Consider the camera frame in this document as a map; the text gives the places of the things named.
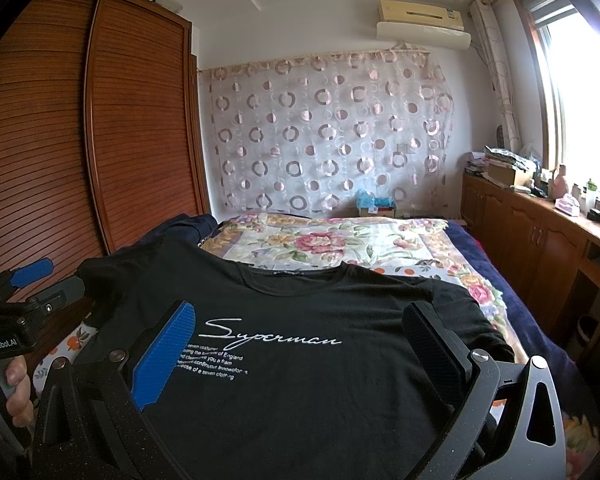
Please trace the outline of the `person's left hand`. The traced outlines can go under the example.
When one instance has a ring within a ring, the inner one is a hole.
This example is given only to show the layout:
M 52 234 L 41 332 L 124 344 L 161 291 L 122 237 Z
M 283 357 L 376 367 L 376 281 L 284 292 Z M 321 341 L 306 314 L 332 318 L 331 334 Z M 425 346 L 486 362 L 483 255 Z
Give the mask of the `person's left hand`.
M 5 370 L 6 382 L 15 390 L 8 397 L 6 408 L 12 416 L 15 427 L 29 427 L 33 424 L 33 405 L 30 400 L 31 381 L 24 356 L 13 358 Z

